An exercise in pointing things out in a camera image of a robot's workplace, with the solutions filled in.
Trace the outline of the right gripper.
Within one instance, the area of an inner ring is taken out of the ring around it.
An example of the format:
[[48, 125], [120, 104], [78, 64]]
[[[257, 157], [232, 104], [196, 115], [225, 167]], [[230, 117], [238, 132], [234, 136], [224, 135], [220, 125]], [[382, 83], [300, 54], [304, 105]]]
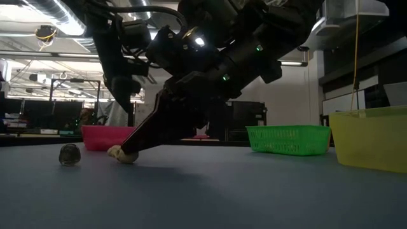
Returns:
[[194, 19], [181, 31], [195, 35], [200, 46], [213, 45], [221, 60], [205, 72], [170, 74], [152, 113], [121, 144], [126, 155], [195, 136], [211, 109], [240, 96], [251, 81], [281, 78], [280, 58], [305, 41], [301, 25], [264, 19]]

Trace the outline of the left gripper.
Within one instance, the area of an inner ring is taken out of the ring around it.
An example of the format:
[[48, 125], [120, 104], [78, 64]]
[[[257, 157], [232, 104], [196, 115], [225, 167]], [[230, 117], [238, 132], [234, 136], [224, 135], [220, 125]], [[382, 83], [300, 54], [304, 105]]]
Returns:
[[146, 77], [149, 67], [129, 62], [122, 53], [115, 25], [109, 25], [107, 19], [92, 19], [92, 38], [104, 71], [105, 81], [111, 81], [111, 94], [115, 101], [126, 111], [130, 111], [130, 97], [141, 91], [141, 84], [132, 79], [132, 75]]

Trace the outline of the cream plastic skull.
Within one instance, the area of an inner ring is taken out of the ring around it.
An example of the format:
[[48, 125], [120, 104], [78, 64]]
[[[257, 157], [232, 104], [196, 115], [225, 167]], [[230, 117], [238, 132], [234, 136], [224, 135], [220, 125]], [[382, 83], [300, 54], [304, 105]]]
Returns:
[[120, 163], [124, 164], [133, 164], [139, 157], [138, 152], [126, 155], [119, 145], [115, 145], [109, 148], [107, 154], [110, 157], [117, 159], [117, 161], [119, 161]]

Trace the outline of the white paper board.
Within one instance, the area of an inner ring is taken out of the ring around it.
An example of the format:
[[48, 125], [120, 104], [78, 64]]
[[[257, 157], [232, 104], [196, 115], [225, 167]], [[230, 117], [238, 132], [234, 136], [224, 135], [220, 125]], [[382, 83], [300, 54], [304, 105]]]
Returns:
[[134, 125], [138, 127], [154, 110], [154, 104], [135, 105]]

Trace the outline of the grey cloth sheet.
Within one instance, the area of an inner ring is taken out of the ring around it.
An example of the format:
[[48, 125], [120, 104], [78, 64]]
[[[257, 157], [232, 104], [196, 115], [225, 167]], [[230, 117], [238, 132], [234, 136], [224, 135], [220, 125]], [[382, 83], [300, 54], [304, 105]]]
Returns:
[[126, 127], [128, 113], [116, 102], [100, 102], [97, 116], [107, 116], [106, 126]]

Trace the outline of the person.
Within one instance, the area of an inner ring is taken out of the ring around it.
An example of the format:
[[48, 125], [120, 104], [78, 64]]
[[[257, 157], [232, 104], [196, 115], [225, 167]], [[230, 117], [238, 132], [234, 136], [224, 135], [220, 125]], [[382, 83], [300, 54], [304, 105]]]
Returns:
[[93, 108], [83, 108], [79, 114], [79, 126], [94, 125], [96, 121], [95, 110]]

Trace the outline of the background work table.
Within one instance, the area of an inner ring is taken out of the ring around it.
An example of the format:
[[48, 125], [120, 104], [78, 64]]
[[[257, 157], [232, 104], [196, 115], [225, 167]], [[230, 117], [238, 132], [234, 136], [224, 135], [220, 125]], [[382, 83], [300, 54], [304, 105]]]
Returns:
[[170, 141], [171, 144], [186, 144], [186, 143], [199, 143], [199, 142], [219, 142], [219, 139], [211, 139], [206, 135], [198, 135], [192, 138], [184, 138], [180, 140]]

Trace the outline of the pink round bowl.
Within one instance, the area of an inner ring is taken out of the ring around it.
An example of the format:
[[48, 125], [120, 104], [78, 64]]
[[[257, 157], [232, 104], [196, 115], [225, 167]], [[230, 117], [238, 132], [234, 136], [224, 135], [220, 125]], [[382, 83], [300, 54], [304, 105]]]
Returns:
[[105, 125], [83, 125], [81, 133], [88, 151], [107, 151], [114, 145], [120, 145], [135, 130], [135, 127], [117, 127]]

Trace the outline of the dark clear skull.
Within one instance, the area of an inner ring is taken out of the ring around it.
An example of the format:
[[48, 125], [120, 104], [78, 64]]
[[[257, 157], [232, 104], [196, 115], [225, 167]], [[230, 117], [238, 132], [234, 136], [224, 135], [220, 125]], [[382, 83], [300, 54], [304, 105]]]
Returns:
[[59, 153], [59, 162], [64, 166], [73, 166], [81, 160], [80, 149], [75, 144], [65, 144], [61, 147]]

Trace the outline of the black equipment cabinet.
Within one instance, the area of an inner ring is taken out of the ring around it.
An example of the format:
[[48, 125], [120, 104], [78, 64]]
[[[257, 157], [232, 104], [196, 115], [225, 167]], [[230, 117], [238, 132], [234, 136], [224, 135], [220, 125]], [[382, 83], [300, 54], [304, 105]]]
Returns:
[[224, 142], [248, 142], [246, 127], [266, 125], [264, 102], [228, 101], [218, 104], [209, 113], [206, 134]]

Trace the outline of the green plastic basket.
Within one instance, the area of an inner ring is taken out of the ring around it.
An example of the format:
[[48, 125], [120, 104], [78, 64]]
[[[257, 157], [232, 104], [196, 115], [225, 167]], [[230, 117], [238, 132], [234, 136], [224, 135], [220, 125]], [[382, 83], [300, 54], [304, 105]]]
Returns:
[[247, 127], [252, 150], [293, 156], [323, 155], [329, 148], [331, 129], [320, 125]]

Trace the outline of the yellow plastic bin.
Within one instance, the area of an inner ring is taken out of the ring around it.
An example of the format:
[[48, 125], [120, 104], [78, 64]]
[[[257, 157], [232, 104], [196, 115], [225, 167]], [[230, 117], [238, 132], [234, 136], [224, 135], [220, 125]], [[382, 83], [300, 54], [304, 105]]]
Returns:
[[407, 173], [407, 106], [331, 113], [329, 126], [340, 164]]

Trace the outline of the black gantry frame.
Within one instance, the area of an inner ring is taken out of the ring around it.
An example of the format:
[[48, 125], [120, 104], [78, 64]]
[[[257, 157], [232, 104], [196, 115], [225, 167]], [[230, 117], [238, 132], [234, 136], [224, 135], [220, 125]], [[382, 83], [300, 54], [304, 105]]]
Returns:
[[[54, 83], [56, 81], [59, 81], [60, 84], [58, 84], [57, 86], [54, 86]], [[101, 81], [100, 80], [86, 80], [86, 79], [82, 79], [82, 78], [71, 78], [71, 79], [51, 79], [51, 85], [50, 85], [50, 96], [49, 96], [49, 101], [53, 100], [53, 91], [56, 90], [63, 82], [65, 81], [69, 81], [71, 83], [90, 83], [90, 85], [92, 86], [92, 82], [97, 84], [97, 96], [95, 99], [95, 103], [94, 103], [94, 112], [92, 113], [92, 125], [97, 124], [97, 112], [98, 112], [98, 108], [99, 108], [99, 102], [100, 102], [100, 89], [101, 89]]]

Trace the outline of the silver round air duct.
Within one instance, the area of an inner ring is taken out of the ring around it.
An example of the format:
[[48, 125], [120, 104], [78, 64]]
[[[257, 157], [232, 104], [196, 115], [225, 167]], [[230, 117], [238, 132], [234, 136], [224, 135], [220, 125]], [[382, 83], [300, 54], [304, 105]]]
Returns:
[[[149, 6], [150, 5], [149, 0], [128, 0], [128, 1], [131, 6]], [[130, 13], [130, 14], [134, 19], [139, 19], [139, 20], [148, 20], [152, 16], [152, 13], [150, 11], [135, 12], [135, 13]]]

